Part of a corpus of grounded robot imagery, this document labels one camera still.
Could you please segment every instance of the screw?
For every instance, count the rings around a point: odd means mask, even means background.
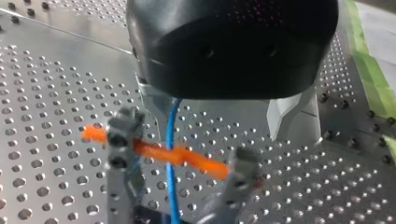
[[[33,9],[31,9],[31,8],[28,8],[28,9],[26,10],[26,13],[27,13],[29,16],[34,16],[34,15],[35,15],[35,11],[34,11]]]
[[[11,9],[11,10],[15,10],[15,4],[13,4],[13,3],[8,3],[8,8],[9,9]]]
[[[373,124],[372,130],[373,132],[378,132],[381,129],[381,127],[378,124]]]
[[[382,157],[382,162],[384,162],[385,164],[391,164],[392,163],[392,158],[388,155],[385,155]]]
[[[369,117],[370,119],[372,119],[373,117],[375,117],[375,112],[374,112],[373,110],[370,110],[370,111],[367,113],[367,117]]]
[[[127,166],[126,161],[121,157],[116,157],[110,160],[110,165],[117,169],[125,169]]]
[[[332,140],[332,138],[333,138],[332,131],[326,131],[326,132],[323,134],[323,138],[324,138],[324,139],[327,139],[327,140]]]
[[[49,9],[49,8],[50,8],[50,5],[49,5],[48,3],[46,3],[46,2],[42,2],[42,3],[41,3],[41,6],[42,6],[44,9]]]
[[[324,92],[319,96],[319,101],[321,103],[326,103],[327,99],[329,99],[329,95]]]
[[[387,119],[387,123],[389,125],[393,125],[394,123],[396,123],[396,120],[393,117],[390,117],[390,118]]]
[[[346,100],[343,100],[343,102],[341,103],[341,108],[342,109],[347,109],[347,107],[349,107],[349,102]]]
[[[20,23],[20,18],[17,16],[11,16],[11,22],[12,23]]]
[[[383,137],[380,137],[378,139],[378,146],[379,147],[385,147],[387,145],[387,142],[385,142],[385,139]]]
[[[359,143],[355,138],[351,138],[351,139],[349,139],[349,141],[347,141],[347,145],[349,147],[357,147],[359,145]]]

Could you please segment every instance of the blue cable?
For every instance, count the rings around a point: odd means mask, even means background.
[[[175,119],[178,107],[180,106],[181,100],[177,99],[172,108],[171,114],[169,115],[168,126],[166,127],[166,148],[173,150],[174,147],[174,129]],[[168,194],[169,194],[169,205],[171,209],[171,224],[179,224],[180,217],[178,214],[177,204],[177,190],[175,184],[175,171],[170,162],[166,163],[166,176],[168,181]]]

